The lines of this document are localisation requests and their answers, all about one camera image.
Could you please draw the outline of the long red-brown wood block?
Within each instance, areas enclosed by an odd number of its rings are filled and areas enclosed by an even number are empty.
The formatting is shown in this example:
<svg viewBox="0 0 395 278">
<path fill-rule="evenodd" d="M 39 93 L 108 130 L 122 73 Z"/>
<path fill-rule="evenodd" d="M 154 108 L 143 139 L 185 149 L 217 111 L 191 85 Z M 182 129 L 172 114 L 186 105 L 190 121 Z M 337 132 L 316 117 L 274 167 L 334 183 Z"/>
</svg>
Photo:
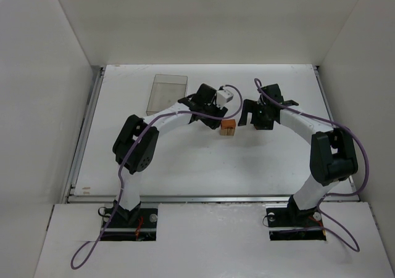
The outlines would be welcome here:
<svg viewBox="0 0 395 278">
<path fill-rule="evenodd" d="M 236 128 L 236 120 L 222 120 L 221 121 L 221 129 L 235 129 Z"/>
</svg>

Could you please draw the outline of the light wood block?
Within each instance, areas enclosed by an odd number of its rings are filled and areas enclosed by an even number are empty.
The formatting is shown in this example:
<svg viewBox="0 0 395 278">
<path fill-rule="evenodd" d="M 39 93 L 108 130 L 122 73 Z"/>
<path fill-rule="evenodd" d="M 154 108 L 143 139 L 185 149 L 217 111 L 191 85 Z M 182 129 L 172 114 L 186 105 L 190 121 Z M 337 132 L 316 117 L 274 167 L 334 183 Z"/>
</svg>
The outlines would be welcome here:
<svg viewBox="0 0 395 278">
<path fill-rule="evenodd" d="M 220 130 L 220 135 L 221 136 L 227 136 L 228 135 L 228 130 L 227 129 L 221 129 Z"/>
<path fill-rule="evenodd" d="M 227 135 L 228 136 L 234 136 L 235 135 L 235 129 L 234 128 L 230 128 L 227 130 Z"/>
</svg>

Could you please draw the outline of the clear plastic box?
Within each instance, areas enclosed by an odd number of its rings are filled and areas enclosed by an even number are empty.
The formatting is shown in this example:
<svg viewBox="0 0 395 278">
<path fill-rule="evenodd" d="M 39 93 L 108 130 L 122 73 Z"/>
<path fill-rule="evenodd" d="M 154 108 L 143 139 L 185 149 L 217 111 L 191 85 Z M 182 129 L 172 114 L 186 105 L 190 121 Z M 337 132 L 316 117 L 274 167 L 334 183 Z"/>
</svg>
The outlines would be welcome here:
<svg viewBox="0 0 395 278">
<path fill-rule="evenodd" d="M 187 86 L 187 76 L 156 74 L 146 109 L 147 116 L 161 112 L 184 98 Z"/>
</svg>

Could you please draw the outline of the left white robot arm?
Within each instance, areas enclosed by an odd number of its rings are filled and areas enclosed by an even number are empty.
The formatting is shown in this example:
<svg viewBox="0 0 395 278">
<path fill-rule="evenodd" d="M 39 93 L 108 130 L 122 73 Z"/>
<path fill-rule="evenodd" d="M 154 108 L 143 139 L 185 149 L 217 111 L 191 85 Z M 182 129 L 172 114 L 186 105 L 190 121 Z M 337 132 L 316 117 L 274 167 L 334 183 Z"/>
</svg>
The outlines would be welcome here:
<svg viewBox="0 0 395 278">
<path fill-rule="evenodd" d="M 196 93 L 182 97 L 172 106 L 148 117 L 131 115 L 127 118 L 112 151 L 118 163 L 120 192 L 114 200 L 112 214 L 126 225 L 133 224 L 139 215 L 141 200 L 139 181 L 128 178 L 144 171 L 152 162 L 158 139 L 180 126 L 202 121 L 210 129 L 217 129 L 225 117 L 225 107 L 233 93 L 224 86 L 219 89 L 202 84 Z"/>
</svg>

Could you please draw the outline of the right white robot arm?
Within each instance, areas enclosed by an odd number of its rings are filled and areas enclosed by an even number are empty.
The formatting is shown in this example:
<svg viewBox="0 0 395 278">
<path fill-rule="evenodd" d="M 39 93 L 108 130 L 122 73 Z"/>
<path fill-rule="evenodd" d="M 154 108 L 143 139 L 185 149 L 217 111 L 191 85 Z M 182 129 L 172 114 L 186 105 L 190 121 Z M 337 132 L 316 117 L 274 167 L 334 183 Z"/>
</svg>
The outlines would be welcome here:
<svg viewBox="0 0 395 278">
<path fill-rule="evenodd" d="M 353 137 L 332 121 L 303 113 L 297 102 L 284 99 L 279 85 L 263 86 L 259 79 L 254 81 L 260 97 L 257 101 L 244 100 L 239 126 L 250 123 L 257 130 L 270 131 L 279 124 L 310 146 L 308 179 L 290 196 L 286 207 L 267 209 L 268 225 L 311 226 L 329 191 L 358 170 Z"/>
</svg>

